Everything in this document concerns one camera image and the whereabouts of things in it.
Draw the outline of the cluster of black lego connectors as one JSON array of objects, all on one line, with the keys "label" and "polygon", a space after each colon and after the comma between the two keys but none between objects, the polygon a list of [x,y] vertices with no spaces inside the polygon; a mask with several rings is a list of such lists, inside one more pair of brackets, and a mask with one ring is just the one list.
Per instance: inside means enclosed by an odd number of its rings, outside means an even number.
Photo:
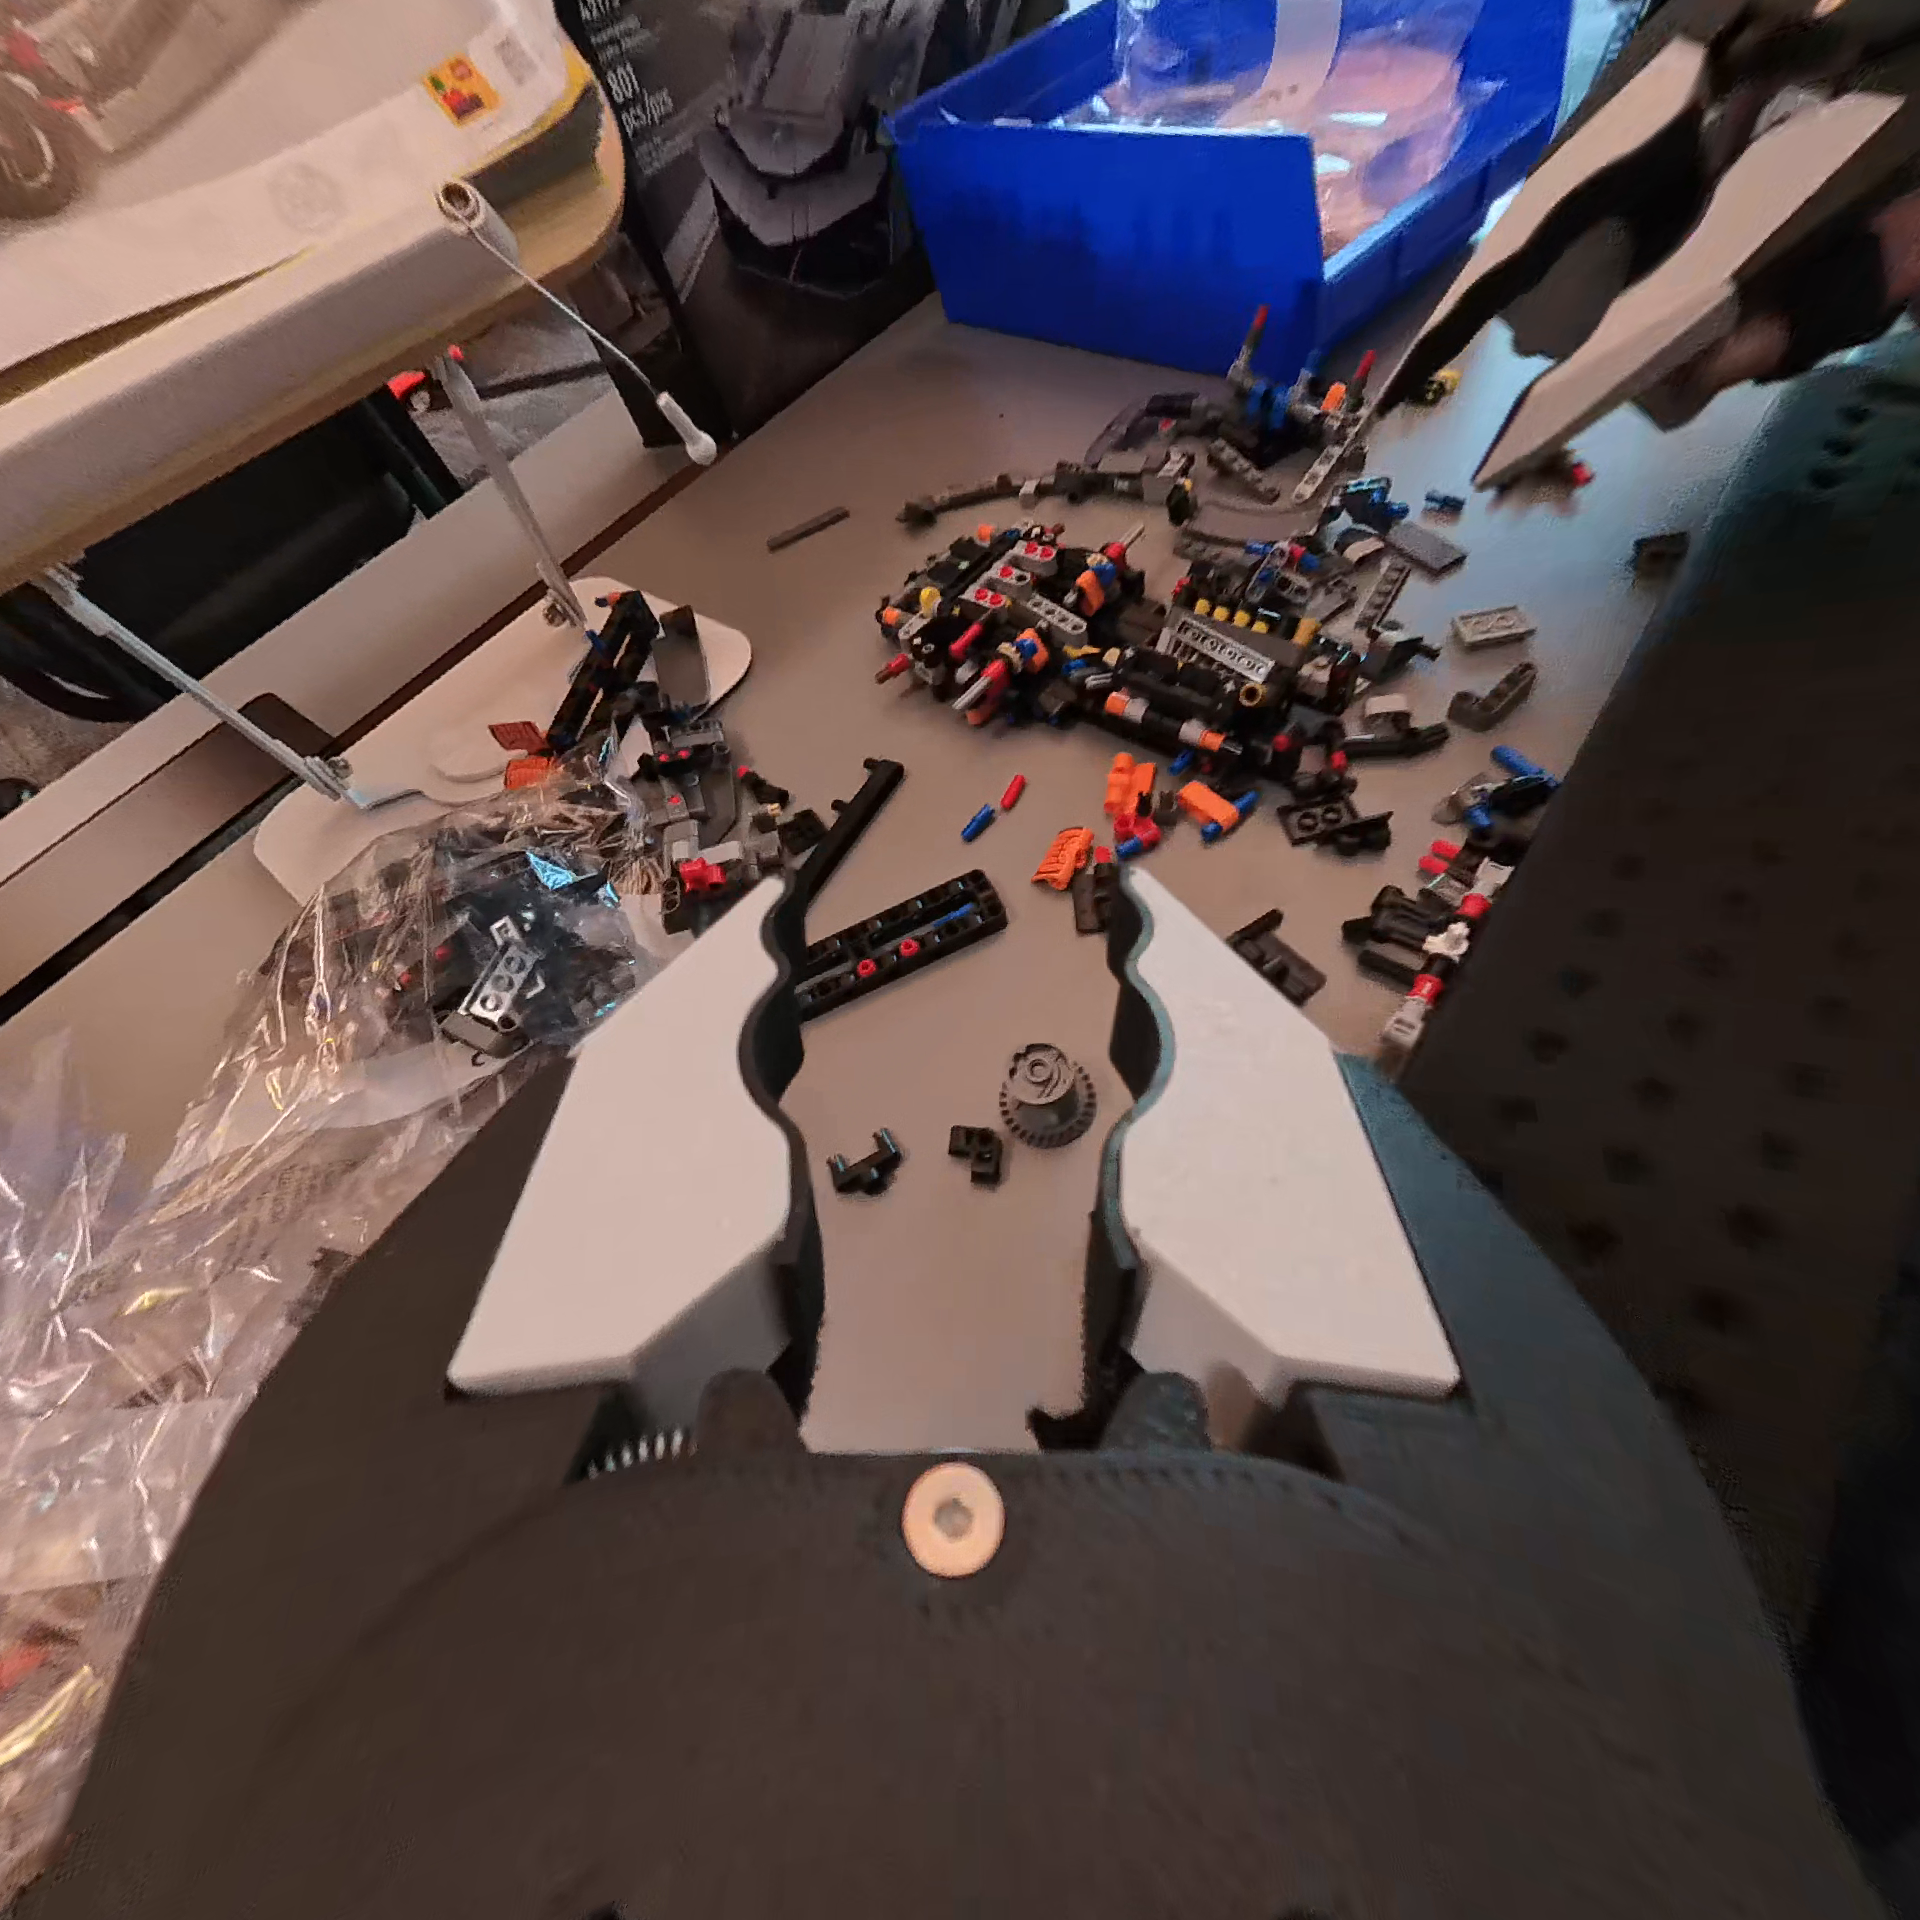
[{"label": "cluster of black lego connectors", "polygon": [[1341,938],[1363,977],[1411,991],[1429,967],[1429,939],[1449,924],[1446,907],[1385,885],[1364,911],[1341,924]]}]

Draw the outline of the scattered loose lego pieces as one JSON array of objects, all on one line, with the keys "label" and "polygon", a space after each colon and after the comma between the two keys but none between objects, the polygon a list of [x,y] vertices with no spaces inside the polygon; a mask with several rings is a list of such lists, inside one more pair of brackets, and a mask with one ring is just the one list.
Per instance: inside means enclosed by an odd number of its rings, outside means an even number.
[{"label": "scattered loose lego pieces", "polygon": [[[1149,393],[1120,412],[1077,459],[1029,473],[1000,470],[972,486],[905,500],[897,509],[905,533],[935,531],[962,511],[1000,509],[1001,517],[980,525],[1042,520],[1064,526],[1071,542],[1130,537],[1133,558],[1156,590],[1172,587],[1178,536],[1219,542],[1305,539],[1353,568],[1356,609],[1363,615],[1394,616],[1403,637],[1390,644],[1390,655],[1379,657],[1385,669],[1364,700],[1343,718],[1307,728],[1293,750],[1270,768],[1214,770],[1188,757],[1166,760],[1103,733],[1116,751],[1156,765],[1161,843],[1178,823],[1188,823],[1200,843],[1198,829],[1172,798],[1188,781],[1205,781],[1222,794],[1258,787],[1260,806],[1247,818],[1260,809],[1275,818],[1284,803],[1337,794],[1351,796],[1360,811],[1389,811],[1360,800],[1360,770],[1446,750],[1454,734],[1466,733],[1446,720],[1450,697],[1462,688],[1488,688],[1508,665],[1532,660],[1537,634],[1525,644],[1471,652],[1450,639],[1453,615],[1439,642],[1404,623],[1404,588],[1416,580],[1442,582],[1466,561],[1464,546],[1450,537],[1466,497],[1426,491],[1411,502],[1389,476],[1367,470],[1363,404],[1370,396],[1370,353],[1346,378],[1320,382],[1305,369],[1282,386],[1260,378],[1252,365],[1264,323],[1266,310],[1258,308],[1219,393]],[[1066,894],[1081,933],[1105,928],[1120,867],[1148,853],[1130,861],[1113,855],[1102,800],[1093,861]]]}]

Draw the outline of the clear bag of lego parts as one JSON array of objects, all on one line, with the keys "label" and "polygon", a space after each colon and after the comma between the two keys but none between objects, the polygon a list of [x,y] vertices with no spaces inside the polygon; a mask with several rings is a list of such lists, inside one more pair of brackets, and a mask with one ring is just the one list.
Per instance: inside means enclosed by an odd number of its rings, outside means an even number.
[{"label": "clear bag of lego parts", "polygon": [[667,965],[632,781],[560,777],[377,833],[256,968],[316,1071],[501,1069],[570,1048]]}]

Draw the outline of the long black curved lego piece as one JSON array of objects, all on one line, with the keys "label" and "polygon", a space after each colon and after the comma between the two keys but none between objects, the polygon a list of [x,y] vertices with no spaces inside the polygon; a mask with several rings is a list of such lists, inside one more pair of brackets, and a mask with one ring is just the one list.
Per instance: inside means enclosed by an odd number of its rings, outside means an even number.
[{"label": "long black curved lego piece", "polygon": [[791,876],[791,897],[799,911],[806,911],[820,890],[838,874],[852,849],[861,843],[875,815],[901,786],[901,762],[882,757],[865,759],[867,777],[852,798],[833,803],[833,815],[822,833],[799,859]]}]

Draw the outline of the black lego set box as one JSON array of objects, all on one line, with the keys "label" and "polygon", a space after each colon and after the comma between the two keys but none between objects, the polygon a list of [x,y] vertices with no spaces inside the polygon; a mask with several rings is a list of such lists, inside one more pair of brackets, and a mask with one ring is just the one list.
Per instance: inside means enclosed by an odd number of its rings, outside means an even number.
[{"label": "black lego set box", "polygon": [[626,194],[606,268],[632,369],[719,444],[757,431],[934,289],[893,121],[1068,10],[1043,3],[565,3]]}]

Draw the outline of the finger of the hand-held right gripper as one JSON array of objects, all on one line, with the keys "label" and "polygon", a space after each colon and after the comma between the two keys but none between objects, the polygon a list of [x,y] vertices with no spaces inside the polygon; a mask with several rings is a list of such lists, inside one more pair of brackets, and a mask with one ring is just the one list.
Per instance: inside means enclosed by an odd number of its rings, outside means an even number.
[{"label": "finger of the hand-held right gripper", "polygon": [[1732,334],[1750,284],[1906,159],[1904,95],[1845,93],[1763,131],[1716,181],[1678,249],[1620,289],[1595,331],[1523,390],[1474,468],[1474,489],[1508,486]]},{"label": "finger of the hand-held right gripper", "polygon": [[1516,353],[1567,361],[1609,301],[1681,244],[1708,192],[1713,37],[1628,42],[1379,382],[1376,414],[1408,403],[1497,319]]}]

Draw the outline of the dark grey lego gear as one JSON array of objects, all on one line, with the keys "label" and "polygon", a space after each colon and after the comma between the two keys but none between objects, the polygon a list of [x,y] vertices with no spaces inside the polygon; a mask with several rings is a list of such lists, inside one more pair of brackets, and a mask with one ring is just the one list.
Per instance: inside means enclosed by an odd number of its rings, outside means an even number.
[{"label": "dark grey lego gear", "polygon": [[1026,1145],[1068,1145],[1093,1126],[1094,1085],[1060,1046],[1022,1044],[1000,1079],[997,1114],[1004,1131]]}]

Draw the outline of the black lego frame with pins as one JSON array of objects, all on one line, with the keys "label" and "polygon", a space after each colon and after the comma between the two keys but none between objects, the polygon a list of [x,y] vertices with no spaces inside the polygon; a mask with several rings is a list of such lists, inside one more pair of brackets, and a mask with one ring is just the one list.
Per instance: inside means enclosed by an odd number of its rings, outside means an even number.
[{"label": "black lego frame with pins", "polygon": [[794,1009],[811,1022],[908,980],[1004,933],[1007,905],[972,870],[814,939],[794,980]]}]

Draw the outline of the crumpled clear plastic bags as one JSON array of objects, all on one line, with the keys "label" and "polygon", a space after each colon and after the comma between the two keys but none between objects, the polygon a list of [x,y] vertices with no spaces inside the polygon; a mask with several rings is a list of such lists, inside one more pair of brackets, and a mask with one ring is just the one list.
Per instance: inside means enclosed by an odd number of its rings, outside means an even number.
[{"label": "crumpled clear plastic bags", "polygon": [[1499,79],[1466,78],[1481,3],[1119,3],[1116,76],[1054,126],[1301,134],[1322,256],[1426,188]]}]

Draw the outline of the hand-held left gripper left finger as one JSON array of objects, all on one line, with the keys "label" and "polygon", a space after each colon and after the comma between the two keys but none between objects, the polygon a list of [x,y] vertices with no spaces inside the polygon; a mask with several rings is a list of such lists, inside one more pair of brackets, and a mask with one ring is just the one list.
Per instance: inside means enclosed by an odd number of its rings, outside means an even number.
[{"label": "hand-held left gripper left finger", "polygon": [[616,1386],[691,1412],[763,1372],[802,1412],[825,1252],[802,1133],[802,885],[736,901],[572,1052],[447,1366],[468,1398]]}]

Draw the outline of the grey lego subassembly with curved panel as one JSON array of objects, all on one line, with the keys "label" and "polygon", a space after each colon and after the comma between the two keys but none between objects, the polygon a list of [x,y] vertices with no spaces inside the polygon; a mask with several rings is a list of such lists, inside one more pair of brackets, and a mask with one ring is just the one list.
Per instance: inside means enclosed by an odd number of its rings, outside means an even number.
[{"label": "grey lego subassembly with curved panel", "polygon": [[646,870],[667,936],[704,931],[770,876],[788,876],[825,838],[827,823],[733,755],[711,713],[658,707],[626,734],[636,751],[629,786]]}]

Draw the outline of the black axle with red bushings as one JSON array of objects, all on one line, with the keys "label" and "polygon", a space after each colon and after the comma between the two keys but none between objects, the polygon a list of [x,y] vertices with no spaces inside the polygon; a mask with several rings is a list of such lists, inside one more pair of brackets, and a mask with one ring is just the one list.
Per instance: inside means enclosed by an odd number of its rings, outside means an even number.
[{"label": "black axle with red bushings", "polygon": [[1419,971],[1378,1032],[1378,1064],[1399,1069],[1418,1048],[1432,1009],[1460,974],[1474,928],[1487,919],[1513,872],[1497,861],[1481,863],[1460,897],[1450,902],[1446,924],[1424,938]]}]

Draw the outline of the tall black lego frame assembly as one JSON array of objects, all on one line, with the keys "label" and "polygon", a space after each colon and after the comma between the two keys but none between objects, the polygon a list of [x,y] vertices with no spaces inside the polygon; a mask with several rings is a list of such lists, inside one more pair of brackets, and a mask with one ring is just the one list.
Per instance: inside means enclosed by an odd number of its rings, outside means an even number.
[{"label": "tall black lego frame assembly", "polygon": [[709,706],[707,655],[690,606],[658,612],[628,588],[603,598],[598,611],[603,622],[587,633],[542,734],[552,755],[621,741],[635,725],[690,720]]}]

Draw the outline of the black perforated panel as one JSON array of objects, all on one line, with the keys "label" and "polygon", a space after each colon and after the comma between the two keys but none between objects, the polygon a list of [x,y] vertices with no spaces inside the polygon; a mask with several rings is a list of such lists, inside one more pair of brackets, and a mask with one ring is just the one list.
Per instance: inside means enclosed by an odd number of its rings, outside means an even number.
[{"label": "black perforated panel", "polygon": [[1915,1217],[1917,357],[1793,380],[1404,1069],[1804,1637]]}]

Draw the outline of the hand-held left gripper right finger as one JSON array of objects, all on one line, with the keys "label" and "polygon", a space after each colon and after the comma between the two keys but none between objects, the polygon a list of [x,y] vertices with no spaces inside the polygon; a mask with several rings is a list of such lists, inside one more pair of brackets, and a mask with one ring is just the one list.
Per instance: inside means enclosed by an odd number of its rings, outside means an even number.
[{"label": "hand-held left gripper right finger", "polygon": [[1273,1420],[1301,1386],[1446,1402],[1462,1383],[1404,1217],[1324,1032],[1161,881],[1120,877],[1078,1401],[1105,1420],[1148,1374],[1211,1420]]}]

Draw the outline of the white book stand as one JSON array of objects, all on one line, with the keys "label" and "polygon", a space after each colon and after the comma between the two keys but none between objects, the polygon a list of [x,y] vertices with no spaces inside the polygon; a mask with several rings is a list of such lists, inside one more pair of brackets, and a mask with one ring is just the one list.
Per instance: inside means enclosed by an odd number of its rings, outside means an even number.
[{"label": "white book stand", "polygon": [[3,369],[3,588],[337,414],[504,317],[533,281],[581,272],[621,185],[612,112],[572,53],[572,109],[488,166]]}]

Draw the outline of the empty clear plastic bag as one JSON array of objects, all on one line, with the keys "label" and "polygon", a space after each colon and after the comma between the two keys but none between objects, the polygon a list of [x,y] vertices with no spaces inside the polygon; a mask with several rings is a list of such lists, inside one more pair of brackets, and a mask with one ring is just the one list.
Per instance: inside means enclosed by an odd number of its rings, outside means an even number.
[{"label": "empty clear plastic bag", "polygon": [[324,1292],[524,1071],[396,1098],[304,1081],[190,1126],[152,1183],[66,1034],[3,1071],[1,1888],[49,1867],[107,1695],[231,1427]]}]

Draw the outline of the blue plastic bin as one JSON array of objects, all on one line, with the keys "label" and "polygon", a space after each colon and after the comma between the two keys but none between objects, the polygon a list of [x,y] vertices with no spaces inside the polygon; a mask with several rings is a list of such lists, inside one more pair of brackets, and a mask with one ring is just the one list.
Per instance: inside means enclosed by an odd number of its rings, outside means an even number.
[{"label": "blue plastic bin", "polygon": [[886,129],[950,323],[1209,373],[1264,308],[1255,366],[1282,378],[1454,259],[1523,177],[1567,26],[1570,4],[1483,4],[1462,79],[1493,90],[1453,156],[1331,256],[1303,136],[1061,123],[1116,78],[1116,4],[1064,14]]}]

